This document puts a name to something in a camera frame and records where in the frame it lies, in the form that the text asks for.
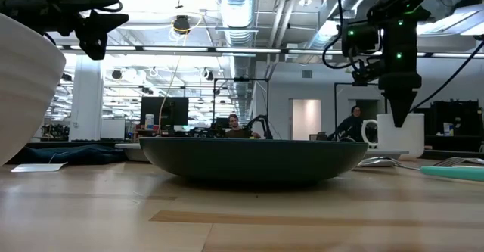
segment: person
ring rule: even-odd
[[[347,117],[337,128],[337,134],[343,138],[350,137],[357,142],[363,142],[361,136],[361,127],[363,126],[363,119],[361,116],[361,108],[354,106],[351,108],[351,116]]]
[[[239,126],[239,118],[236,114],[231,114],[228,116],[228,124],[232,130],[225,133],[226,138],[260,138],[260,135],[256,132],[247,132]]]

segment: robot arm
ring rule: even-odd
[[[269,128],[269,120],[266,115],[259,115],[253,118],[247,125],[244,126],[244,131],[249,132],[252,135],[252,126],[255,122],[262,124],[262,130],[264,130],[265,139],[273,139],[271,129]]]
[[[119,4],[116,10],[105,7]],[[102,60],[106,53],[107,33],[128,21],[126,14],[98,14],[95,10],[116,12],[119,0],[0,0],[0,14],[28,26],[41,35],[72,31],[81,49],[93,60]],[[89,11],[89,17],[79,12]]]
[[[355,84],[365,86],[379,79],[378,87],[389,100],[393,121],[402,127],[422,79],[417,73],[417,22],[430,17],[430,12],[419,6],[424,0],[379,0],[367,13],[364,22],[342,26],[343,55],[353,58],[371,54],[381,39],[381,56],[368,65],[354,65]]]

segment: white column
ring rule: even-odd
[[[101,62],[77,55],[69,141],[101,138],[103,88]]]

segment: doorway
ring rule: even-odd
[[[290,99],[290,139],[309,140],[321,131],[321,100]]]

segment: ceiling duct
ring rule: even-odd
[[[220,0],[223,24],[230,28],[250,28],[253,25],[255,0]],[[252,47],[254,33],[248,31],[225,31],[227,44],[231,47]],[[231,57],[231,72],[233,77],[252,78],[256,74],[255,64],[251,57]],[[238,98],[238,113],[242,119],[247,119],[250,109],[250,90],[253,87],[249,82],[236,82],[235,91]]]
[[[341,0],[341,5],[345,11],[356,12],[358,6],[363,0]],[[326,44],[330,41],[332,35],[325,32],[323,25],[326,23],[329,17],[337,13],[338,0],[324,0],[319,14],[321,28],[312,37],[312,39],[306,44],[305,48],[322,50]],[[314,55],[303,55],[297,59],[298,63],[308,64]]]

